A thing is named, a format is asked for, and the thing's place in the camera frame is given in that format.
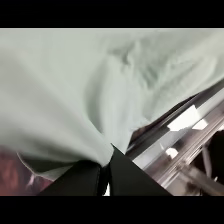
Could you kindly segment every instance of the garment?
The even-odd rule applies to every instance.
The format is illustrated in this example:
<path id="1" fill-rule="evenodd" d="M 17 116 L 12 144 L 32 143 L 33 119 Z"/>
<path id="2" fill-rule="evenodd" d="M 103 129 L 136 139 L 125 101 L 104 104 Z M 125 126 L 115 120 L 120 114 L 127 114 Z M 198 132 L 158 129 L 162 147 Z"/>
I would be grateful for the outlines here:
<path id="1" fill-rule="evenodd" d="M 49 179 L 81 159 L 105 166 L 111 143 L 125 153 L 133 131 L 223 78 L 223 38 L 199 28 L 0 29 L 0 144 Z"/>

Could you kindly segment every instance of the light green fabric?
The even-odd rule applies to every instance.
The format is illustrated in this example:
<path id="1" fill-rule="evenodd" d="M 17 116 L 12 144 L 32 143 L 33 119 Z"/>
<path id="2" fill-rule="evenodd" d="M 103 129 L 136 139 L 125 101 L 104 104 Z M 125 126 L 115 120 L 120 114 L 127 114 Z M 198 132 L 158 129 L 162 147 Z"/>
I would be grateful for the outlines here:
<path id="1" fill-rule="evenodd" d="M 134 130 L 223 79 L 223 40 L 223 29 L 0 29 L 0 144 L 50 179 L 80 159 L 105 166 L 110 143 L 125 153 Z"/>

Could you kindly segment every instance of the fabric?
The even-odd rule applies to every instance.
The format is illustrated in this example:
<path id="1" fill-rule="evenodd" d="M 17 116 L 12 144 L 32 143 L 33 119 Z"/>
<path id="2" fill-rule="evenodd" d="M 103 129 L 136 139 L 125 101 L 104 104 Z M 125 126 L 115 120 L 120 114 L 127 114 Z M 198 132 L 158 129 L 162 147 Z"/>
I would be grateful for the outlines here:
<path id="1" fill-rule="evenodd" d="M 0 29 L 0 144 L 55 179 L 224 76 L 223 29 Z"/>

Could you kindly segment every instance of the black object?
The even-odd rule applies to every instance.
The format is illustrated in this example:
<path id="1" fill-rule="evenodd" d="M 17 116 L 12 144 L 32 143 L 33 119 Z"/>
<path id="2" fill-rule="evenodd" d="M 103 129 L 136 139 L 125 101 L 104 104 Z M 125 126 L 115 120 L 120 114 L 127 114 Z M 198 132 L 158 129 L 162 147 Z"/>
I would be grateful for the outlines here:
<path id="1" fill-rule="evenodd" d="M 79 161 L 39 196 L 102 196 L 108 183 L 111 196 L 171 196 L 116 148 L 107 167 Z"/>

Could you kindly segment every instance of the pale green cloth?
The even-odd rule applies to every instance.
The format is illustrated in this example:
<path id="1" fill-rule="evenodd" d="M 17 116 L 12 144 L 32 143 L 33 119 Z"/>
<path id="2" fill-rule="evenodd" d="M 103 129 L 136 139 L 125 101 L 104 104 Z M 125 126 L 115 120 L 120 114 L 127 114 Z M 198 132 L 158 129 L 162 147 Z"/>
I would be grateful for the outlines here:
<path id="1" fill-rule="evenodd" d="M 223 29 L 0 29 L 0 144 L 50 179 L 80 159 L 105 166 L 110 143 L 125 153 L 134 130 L 223 79 L 223 40 Z"/>

